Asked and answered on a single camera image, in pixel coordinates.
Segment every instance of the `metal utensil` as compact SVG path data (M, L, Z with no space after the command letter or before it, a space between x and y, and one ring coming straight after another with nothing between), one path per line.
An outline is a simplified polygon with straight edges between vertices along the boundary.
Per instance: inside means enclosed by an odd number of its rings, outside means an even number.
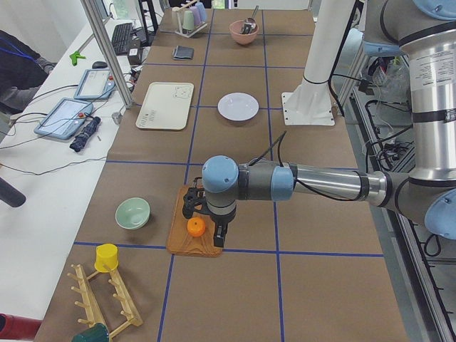
M258 8L259 6L256 5L252 16L244 20L244 25L242 26L241 34L249 34L257 27L257 23L254 18L257 14Z

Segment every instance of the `tablet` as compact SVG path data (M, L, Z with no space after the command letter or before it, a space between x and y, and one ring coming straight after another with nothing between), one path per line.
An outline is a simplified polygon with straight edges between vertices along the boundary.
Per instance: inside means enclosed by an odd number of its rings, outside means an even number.
M39 123L34 132L52 138L67 140L72 137L93 110L90 102L62 98Z
M77 100L106 100L115 88L109 69L87 69L79 82L74 98Z

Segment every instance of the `white table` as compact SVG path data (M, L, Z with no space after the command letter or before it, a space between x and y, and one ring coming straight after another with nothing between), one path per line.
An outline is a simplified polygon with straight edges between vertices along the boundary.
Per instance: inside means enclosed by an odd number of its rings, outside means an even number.
M124 22L109 20L105 25L108 35L112 35L116 24ZM80 32L37 95L79 83L85 69L91 68L94 61L104 60L93 39L81 52L86 59L78 59L77 66L71 64L69 55L91 33L89 25ZM118 60L123 72L127 73L130 70L127 57L120 56ZM75 91L76 88L67 88L44 95L33 101L24 113L48 113L61 98L72 98ZM102 104L103 101L94 103L95 108ZM38 137L33 133L37 123L18 123L16 134L5 137L0 144L3 148L0 150L0 161L20 170L38 173L70 162L104 157L118 130L111 115L119 110L123 113L125 108L119 92L115 91L95 113L101 117L101 124L79 153L69 148L73 139L41 138L4 149ZM18 122L42 118L42 115L28 115ZM18 208L0 201L0 312L37 319L44 317L104 164L104 160L84 162L42 176L25 175L0 167L0 177L27 197Z

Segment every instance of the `white cutting board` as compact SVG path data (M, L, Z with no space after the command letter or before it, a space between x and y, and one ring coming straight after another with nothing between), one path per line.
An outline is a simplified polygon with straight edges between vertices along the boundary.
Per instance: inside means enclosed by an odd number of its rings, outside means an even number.
M144 130L184 129L193 88L191 83L151 83L136 120L136 127Z

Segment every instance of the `orange fruit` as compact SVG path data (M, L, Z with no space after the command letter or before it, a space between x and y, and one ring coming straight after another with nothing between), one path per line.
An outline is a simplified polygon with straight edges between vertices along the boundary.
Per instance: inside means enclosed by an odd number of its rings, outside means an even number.
M187 231L193 237L200 237L206 231L206 223L201 217L192 217L187 222Z

